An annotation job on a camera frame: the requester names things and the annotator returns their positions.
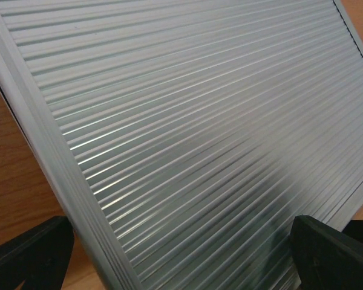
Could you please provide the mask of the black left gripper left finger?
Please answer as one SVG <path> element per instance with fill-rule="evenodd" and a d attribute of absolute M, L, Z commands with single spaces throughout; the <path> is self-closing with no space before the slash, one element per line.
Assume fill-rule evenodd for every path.
<path fill-rule="evenodd" d="M 74 245 L 73 227 L 54 216 L 0 245 L 0 289 L 60 289 Z"/>

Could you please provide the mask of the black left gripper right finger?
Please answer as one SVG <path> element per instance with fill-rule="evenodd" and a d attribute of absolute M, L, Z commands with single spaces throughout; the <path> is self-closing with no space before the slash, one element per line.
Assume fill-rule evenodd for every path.
<path fill-rule="evenodd" d="M 297 216 L 289 239 L 301 289 L 363 289 L 363 220 L 338 231 Z"/>

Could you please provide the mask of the aluminium poker case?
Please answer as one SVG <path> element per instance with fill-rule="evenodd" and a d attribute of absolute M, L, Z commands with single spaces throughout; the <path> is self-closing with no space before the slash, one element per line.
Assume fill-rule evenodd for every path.
<path fill-rule="evenodd" d="M 0 88 L 110 289 L 293 289 L 363 205 L 341 1 L 0 1 Z"/>

